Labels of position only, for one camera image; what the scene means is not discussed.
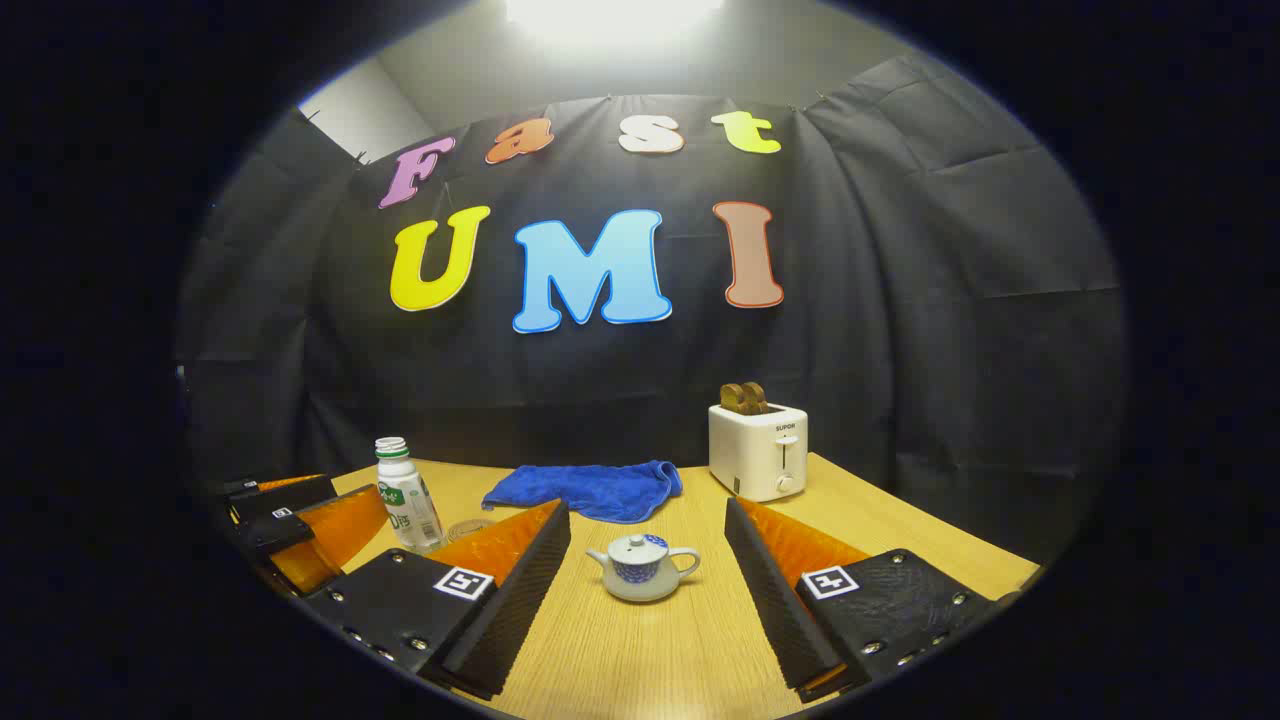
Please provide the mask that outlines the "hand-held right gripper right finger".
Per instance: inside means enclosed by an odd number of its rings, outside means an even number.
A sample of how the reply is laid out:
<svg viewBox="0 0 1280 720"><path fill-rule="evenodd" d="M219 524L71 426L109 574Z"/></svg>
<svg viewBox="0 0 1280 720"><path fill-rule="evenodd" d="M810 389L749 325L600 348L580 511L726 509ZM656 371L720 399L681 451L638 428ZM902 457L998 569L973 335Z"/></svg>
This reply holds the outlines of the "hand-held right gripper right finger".
<svg viewBox="0 0 1280 720"><path fill-rule="evenodd" d="M803 702L899 675L1001 610L910 550L869 555L741 497L726 502L724 537Z"/></svg>

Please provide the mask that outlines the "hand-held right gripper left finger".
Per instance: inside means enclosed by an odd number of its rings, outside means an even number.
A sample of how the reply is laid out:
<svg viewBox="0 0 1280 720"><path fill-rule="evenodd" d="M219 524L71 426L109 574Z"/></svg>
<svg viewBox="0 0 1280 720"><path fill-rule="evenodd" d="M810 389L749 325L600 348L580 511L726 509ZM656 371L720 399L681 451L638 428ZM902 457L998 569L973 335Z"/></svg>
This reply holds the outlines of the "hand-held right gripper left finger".
<svg viewBox="0 0 1280 720"><path fill-rule="evenodd" d="M490 700L504 688L570 539L570 510L552 500L430 557L388 550L303 601L383 664Z"/></svg>

